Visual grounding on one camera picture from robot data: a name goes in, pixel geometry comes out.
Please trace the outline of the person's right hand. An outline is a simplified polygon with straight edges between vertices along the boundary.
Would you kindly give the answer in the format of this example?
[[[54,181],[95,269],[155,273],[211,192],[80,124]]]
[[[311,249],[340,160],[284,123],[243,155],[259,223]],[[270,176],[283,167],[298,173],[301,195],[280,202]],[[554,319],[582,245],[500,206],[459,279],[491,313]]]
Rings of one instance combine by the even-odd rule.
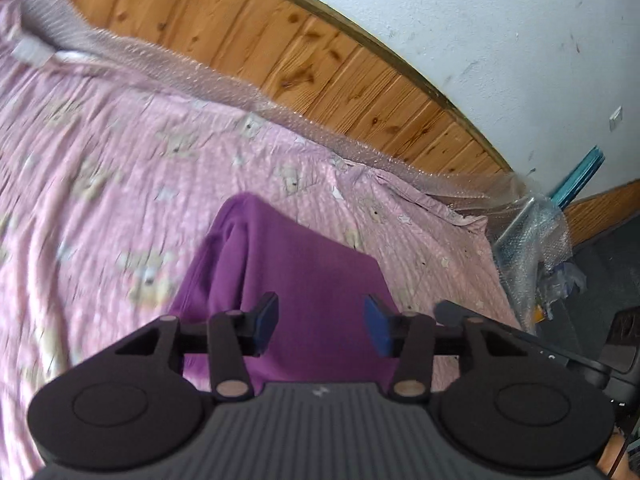
[[[621,434],[612,434],[600,460],[598,469],[613,480],[639,480],[638,474],[629,467],[628,454],[623,450],[625,438]]]

